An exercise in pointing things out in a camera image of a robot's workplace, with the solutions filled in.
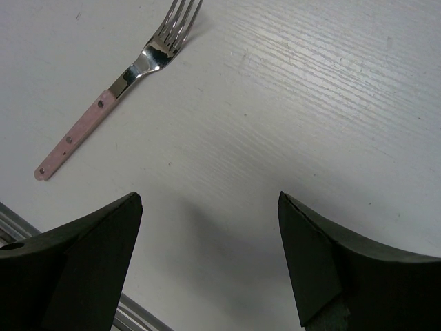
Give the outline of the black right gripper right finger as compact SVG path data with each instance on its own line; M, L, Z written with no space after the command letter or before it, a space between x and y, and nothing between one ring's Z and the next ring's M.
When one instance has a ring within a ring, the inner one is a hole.
M304 329L440 329L439 258L368 239L286 193L278 220Z

